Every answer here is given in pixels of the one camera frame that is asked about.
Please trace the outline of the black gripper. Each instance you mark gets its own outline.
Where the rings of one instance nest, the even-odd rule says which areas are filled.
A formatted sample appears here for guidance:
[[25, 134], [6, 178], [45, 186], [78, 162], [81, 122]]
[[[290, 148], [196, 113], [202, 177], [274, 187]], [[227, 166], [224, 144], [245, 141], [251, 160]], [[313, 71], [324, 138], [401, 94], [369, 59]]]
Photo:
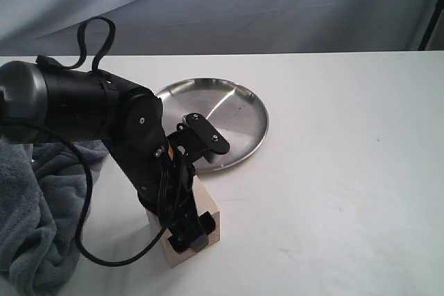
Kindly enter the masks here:
[[103, 143], [136, 189], [142, 206], [169, 228], [167, 240], [175, 252], [199, 252], [208, 245], [215, 219], [208, 211], [198, 217], [191, 193], [193, 157], [201, 152], [201, 140], [192, 129], [169, 136], [163, 129], [114, 130]]

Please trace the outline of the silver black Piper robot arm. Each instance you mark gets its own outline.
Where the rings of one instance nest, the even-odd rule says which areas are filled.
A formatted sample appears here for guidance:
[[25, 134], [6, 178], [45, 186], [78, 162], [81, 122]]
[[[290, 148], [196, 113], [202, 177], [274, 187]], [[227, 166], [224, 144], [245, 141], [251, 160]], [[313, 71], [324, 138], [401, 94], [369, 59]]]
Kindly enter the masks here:
[[4, 139], [101, 141], [144, 208], [169, 230], [173, 250], [198, 252], [216, 221], [197, 209], [194, 162], [223, 155], [230, 146], [201, 114], [186, 115], [171, 134], [162, 127], [162, 114], [162, 101], [151, 90], [106, 71], [84, 73], [44, 56], [1, 66]]

